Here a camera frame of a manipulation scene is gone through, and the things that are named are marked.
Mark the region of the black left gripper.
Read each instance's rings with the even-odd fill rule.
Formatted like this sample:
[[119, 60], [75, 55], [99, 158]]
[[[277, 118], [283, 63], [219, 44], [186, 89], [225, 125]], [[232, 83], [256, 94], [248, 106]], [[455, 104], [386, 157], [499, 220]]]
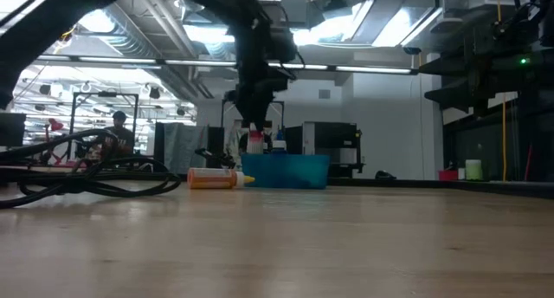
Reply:
[[287, 89], [290, 75], [269, 65], [290, 62], [290, 30], [287, 28], [240, 28], [235, 30], [236, 68], [239, 89], [235, 107], [246, 126], [261, 131], [274, 92]]

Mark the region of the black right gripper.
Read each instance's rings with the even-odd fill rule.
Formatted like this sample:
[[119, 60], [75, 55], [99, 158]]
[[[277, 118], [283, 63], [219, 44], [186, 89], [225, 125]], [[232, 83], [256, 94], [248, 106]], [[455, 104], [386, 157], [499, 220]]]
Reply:
[[426, 75], [467, 75], [470, 70], [470, 81], [452, 81], [426, 92], [424, 97], [441, 110], [454, 108], [467, 113], [473, 107], [473, 113], [483, 117], [489, 101], [498, 94], [518, 92], [519, 51], [506, 26], [492, 24], [484, 35], [474, 38], [471, 61], [462, 56], [444, 56], [419, 67], [419, 72]]

